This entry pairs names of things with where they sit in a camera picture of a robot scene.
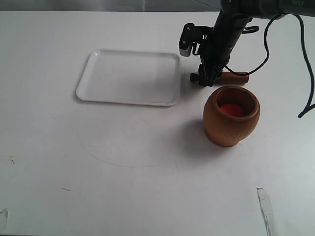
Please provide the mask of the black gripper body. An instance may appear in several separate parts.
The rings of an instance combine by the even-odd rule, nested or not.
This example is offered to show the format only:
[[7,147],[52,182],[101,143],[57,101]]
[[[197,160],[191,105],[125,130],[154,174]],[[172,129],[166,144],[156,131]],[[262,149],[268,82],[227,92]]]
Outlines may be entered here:
[[215,42],[213,38],[208,37],[204,40],[198,49],[201,63],[206,74],[215,74],[222,72],[225,65],[228,64],[230,54],[234,46],[226,42]]

